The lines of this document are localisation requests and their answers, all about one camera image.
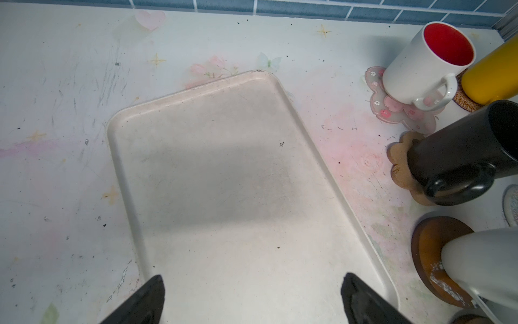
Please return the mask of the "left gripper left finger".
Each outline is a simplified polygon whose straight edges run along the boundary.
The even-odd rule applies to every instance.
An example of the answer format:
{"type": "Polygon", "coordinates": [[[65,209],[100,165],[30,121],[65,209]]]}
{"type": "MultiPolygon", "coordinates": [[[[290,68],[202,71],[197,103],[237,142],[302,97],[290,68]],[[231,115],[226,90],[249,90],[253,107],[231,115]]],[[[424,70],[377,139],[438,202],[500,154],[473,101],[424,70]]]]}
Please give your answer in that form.
{"type": "Polygon", "coordinates": [[[165,303],[165,285],[155,275],[114,310],[101,324],[158,324],[165,303]]]}

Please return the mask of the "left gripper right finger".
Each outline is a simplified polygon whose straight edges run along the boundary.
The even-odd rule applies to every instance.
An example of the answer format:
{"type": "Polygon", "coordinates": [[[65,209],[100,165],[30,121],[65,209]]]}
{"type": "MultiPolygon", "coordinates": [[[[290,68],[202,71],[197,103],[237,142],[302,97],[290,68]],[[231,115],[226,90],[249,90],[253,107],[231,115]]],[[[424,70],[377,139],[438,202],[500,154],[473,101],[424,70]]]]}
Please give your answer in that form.
{"type": "Polygon", "coordinates": [[[349,324],[411,324],[356,274],[344,277],[341,298],[349,324]]]}

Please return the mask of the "brown round coaster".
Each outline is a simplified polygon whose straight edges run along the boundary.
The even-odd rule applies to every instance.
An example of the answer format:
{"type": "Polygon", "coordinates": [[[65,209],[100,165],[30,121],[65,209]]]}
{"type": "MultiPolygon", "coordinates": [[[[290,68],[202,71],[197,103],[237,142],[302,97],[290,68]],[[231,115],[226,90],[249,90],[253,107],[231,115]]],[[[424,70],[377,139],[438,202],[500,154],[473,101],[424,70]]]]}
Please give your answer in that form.
{"type": "Polygon", "coordinates": [[[452,324],[493,324],[493,322],[487,317],[466,314],[453,320],[452,324]]]}
{"type": "Polygon", "coordinates": [[[474,308],[472,297],[447,275],[441,252],[450,241],[472,232],[462,221],[440,216],[421,221],[411,238],[412,259],[424,285],[443,302],[462,309],[474,308]]]}

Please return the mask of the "plain white mug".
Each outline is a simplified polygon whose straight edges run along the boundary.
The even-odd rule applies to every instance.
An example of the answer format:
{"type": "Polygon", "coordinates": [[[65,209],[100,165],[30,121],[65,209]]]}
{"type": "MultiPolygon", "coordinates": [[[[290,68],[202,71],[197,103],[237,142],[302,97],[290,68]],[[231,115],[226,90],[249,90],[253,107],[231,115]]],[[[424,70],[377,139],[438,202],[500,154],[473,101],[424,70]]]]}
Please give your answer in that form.
{"type": "Polygon", "coordinates": [[[447,275],[483,309],[486,301],[517,310],[517,228],[456,238],[442,248],[447,275]]]}

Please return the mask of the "brown paw coaster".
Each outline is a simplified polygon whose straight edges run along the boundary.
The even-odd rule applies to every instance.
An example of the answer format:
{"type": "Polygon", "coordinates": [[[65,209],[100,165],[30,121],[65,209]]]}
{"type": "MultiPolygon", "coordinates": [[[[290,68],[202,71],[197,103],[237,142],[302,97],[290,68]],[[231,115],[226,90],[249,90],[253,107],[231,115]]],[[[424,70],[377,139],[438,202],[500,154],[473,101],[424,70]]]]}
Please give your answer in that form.
{"type": "Polygon", "coordinates": [[[407,153],[415,143],[424,140],[424,136],[418,132],[404,133],[399,142],[392,144],[387,149],[388,160],[392,163],[391,178],[400,188],[406,189],[410,192],[415,202],[423,206],[434,206],[424,194],[424,187],[411,174],[407,153]]]}

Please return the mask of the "beige serving tray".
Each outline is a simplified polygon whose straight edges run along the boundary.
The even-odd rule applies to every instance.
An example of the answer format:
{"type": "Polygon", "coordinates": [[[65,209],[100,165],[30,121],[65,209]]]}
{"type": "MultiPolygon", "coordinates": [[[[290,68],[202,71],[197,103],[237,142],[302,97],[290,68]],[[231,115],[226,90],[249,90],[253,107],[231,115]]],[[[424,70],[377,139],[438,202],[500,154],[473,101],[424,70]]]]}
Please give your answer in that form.
{"type": "Polygon", "coordinates": [[[107,137],[163,323],[345,323],[396,288],[279,80],[256,70],[116,113],[107,137]]]}

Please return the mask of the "black mug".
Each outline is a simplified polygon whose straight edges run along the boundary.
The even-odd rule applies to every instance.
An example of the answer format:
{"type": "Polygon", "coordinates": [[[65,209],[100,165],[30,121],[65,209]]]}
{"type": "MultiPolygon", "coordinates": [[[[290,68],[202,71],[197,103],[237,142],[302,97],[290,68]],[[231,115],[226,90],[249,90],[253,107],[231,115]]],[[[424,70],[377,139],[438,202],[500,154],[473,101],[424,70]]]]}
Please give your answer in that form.
{"type": "Polygon", "coordinates": [[[517,175],[517,104],[495,101],[412,145],[411,175],[432,203],[453,206],[517,175]]]}

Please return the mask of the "multicolour stitched round coaster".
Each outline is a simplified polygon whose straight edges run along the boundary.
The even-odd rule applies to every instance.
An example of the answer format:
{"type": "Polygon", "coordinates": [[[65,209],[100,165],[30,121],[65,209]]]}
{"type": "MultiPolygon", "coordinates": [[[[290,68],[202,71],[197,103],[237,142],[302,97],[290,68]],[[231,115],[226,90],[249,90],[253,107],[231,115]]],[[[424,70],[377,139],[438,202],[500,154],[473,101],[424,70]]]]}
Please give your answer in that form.
{"type": "Polygon", "coordinates": [[[511,227],[518,223],[518,185],[508,187],[503,196],[503,213],[511,227]]]}

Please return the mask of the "pink flower coaster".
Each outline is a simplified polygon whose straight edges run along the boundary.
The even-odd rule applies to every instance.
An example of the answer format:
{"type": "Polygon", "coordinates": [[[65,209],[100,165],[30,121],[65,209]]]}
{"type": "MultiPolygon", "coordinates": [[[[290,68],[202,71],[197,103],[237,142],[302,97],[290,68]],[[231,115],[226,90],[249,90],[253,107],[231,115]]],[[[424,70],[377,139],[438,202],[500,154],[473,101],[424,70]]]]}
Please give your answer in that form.
{"type": "Polygon", "coordinates": [[[366,70],[365,80],[373,92],[370,107],[373,114],[388,124],[403,124],[408,130],[418,132],[424,136],[433,134],[437,127],[436,115],[445,108],[433,112],[424,112],[414,105],[407,105],[391,98],[384,89],[383,74],[385,68],[370,67],[366,70]]]}

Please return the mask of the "woven rattan coaster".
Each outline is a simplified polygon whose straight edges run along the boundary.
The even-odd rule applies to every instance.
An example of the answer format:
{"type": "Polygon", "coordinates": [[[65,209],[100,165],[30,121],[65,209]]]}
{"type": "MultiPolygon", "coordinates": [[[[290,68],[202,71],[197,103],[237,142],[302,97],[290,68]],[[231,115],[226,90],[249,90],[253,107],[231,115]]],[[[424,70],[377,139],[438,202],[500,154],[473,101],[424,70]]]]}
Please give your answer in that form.
{"type": "Polygon", "coordinates": [[[460,106],[460,108],[466,110],[469,113],[476,112],[481,109],[482,106],[475,101],[472,101],[465,93],[464,88],[462,87],[461,81],[466,73],[467,69],[462,71],[459,75],[456,76],[457,79],[457,92],[453,98],[453,101],[460,106]]]}

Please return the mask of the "white mug red inside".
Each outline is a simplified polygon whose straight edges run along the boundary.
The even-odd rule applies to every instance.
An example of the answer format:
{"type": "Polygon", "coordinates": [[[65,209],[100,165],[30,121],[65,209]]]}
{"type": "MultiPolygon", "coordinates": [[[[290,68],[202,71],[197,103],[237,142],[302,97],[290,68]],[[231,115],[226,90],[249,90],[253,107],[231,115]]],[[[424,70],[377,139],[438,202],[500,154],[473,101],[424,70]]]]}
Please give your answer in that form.
{"type": "Polygon", "coordinates": [[[453,100],[457,75],[475,59],[475,47],[464,33],[430,22],[384,71],[383,86],[394,100],[433,112],[453,100]]]}

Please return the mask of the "yellow mug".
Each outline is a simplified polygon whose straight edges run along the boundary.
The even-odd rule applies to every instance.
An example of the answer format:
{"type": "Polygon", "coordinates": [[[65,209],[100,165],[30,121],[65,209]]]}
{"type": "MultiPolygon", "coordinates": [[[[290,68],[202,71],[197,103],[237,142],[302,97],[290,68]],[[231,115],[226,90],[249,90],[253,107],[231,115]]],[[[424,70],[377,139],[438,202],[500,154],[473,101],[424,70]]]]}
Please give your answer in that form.
{"type": "Polygon", "coordinates": [[[517,95],[517,36],[466,71],[464,93],[475,103],[488,105],[517,95]]]}

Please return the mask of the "blue mug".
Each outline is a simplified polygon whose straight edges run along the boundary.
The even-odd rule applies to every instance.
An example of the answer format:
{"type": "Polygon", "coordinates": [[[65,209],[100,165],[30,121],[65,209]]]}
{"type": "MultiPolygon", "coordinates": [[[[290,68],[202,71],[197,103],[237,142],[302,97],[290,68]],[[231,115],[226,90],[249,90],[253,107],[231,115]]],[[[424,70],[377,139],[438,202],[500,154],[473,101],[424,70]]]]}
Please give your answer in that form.
{"type": "Polygon", "coordinates": [[[472,304],[480,309],[493,323],[517,323],[517,310],[508,306],[479,297],[472,299],[472,304]]]}

